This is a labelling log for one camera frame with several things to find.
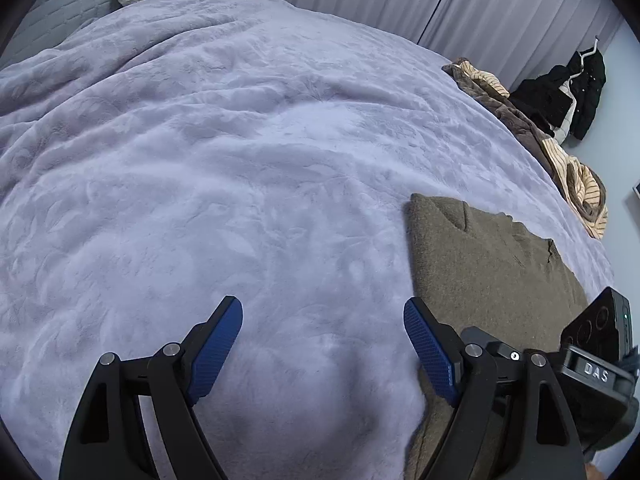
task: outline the clothes hanger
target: clothes hanger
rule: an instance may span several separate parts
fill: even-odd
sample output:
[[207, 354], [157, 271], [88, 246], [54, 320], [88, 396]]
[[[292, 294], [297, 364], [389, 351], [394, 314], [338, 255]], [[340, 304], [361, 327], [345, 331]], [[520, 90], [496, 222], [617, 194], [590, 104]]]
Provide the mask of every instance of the clothes hanger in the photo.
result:
[[589, 56], [593, 56], [593, 54], [596, 53], [597, 49], [598, 49], [598, 37], [596, 36], [596, 41], [593, 44], [593, 48], [589, 52], [586, 52], [584, 54], [580, 54], [580, 72], [578, 72], [577, 74], [573, 74], [569, 78], [569, 81], [571, 81], [571, 79], [574, 79], [574, 78], [578, 77], [582, 72], [584, 72], [584, 58], [585, 57], [589, 57]]

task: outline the bed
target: bed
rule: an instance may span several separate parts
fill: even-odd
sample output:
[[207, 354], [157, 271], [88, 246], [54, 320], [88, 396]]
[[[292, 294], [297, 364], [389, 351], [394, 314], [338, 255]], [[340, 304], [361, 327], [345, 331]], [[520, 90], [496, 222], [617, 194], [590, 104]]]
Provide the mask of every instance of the bed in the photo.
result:
[[0, 72], [0, 415], [44, 480], [98, 357], [181, 340], [225, 294], [244, 324], [196, 414], [229, 478], [402, 478], [412, 192], [553, 238], [590, 301], [612, 283], [448, 62], [281, 0], [146, 0]]

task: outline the striped cloth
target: striped cloth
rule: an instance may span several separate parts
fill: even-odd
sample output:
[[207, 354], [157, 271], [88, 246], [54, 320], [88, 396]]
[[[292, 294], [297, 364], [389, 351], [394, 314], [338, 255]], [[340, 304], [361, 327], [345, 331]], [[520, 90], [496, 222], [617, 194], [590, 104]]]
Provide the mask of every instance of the striped cloth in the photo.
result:
[[469, 60], [465, 57], [459, 57], [453, 62], [453, 64], [458, 65], [471, 79], [486, 81], [502, 97], [509, 97], [509, 91], [504, 86], [502, 86], [500, 80], [491, 72], [478, 70], [471, 63], [469, 63]]
[[557, 181], [561, 184], [559, 190], [569, 207], [578, 215], [590, 236], [600, 240], [609, 214], [604, 184], [594, 171], [569, 155], [555, 139], [542, 139], [542, 148], [558, 174], [554, 181], [556, 185]]

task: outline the bedspread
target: bedspread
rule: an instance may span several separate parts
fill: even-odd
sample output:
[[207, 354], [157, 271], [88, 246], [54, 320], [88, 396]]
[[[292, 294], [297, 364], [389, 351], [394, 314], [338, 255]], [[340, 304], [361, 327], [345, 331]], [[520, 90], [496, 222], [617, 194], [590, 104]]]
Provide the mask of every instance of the bedspread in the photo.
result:
[[401, 478], [412, 192], [553, 238], [589, 300], [612, 282], [446, 62], [280, 0], [146, 0], [0, 72], [0, 415], [45, 480], [98, 357], [181, 340], [225, 294], [244, 325], [195, 411], [229, 478]]

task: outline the pivot bolt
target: pivot bolt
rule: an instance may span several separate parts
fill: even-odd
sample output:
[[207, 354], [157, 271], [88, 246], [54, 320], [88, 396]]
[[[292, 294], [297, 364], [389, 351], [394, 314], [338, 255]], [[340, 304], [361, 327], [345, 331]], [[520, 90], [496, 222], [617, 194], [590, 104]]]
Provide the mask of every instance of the pivot bolt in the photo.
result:
[[116, 355], [113, 352], [107, 352], [106, 354], [102, 354], [100, 356], [99, 363], [101, 365], [107, 366], [113, 363], [116, 359]]
[[531, 356], [531, 362], [533, 364], [535, 364], [536, 366], [539, 366], [539, 367], [542, 368], [546, 364], [546, 359], [545, 359], [545, 357], [543, 355], [533, 354]]
[[482, 355], [482, 347], [471, 343], [470, 345], [465, 346], [465, 352], [471, 357], [480, 357]]
[[177, 355], [179, 351], [180, 345], [178, 345], [178, 343], [169, 343], [168, 345], [164, 345], [164, 348], [162, 348], [162, 353], [169, 357]]

